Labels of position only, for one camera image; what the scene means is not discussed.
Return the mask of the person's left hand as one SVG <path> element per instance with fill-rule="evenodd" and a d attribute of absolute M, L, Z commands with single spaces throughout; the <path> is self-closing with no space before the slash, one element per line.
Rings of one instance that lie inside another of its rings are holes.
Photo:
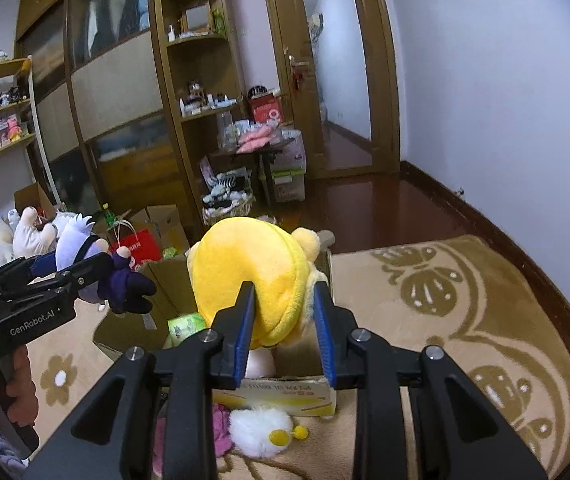
<path fill-rule="evenodd" d="M 14 351 L 13 379 L 6 385 L 5 391 L 13 400 L 8 408 L 8 420 L 20 427 L 32 426 L 39 413 L 39 401 L 36 385 L 32 381 L 30 359 L 26 346 Z"/>

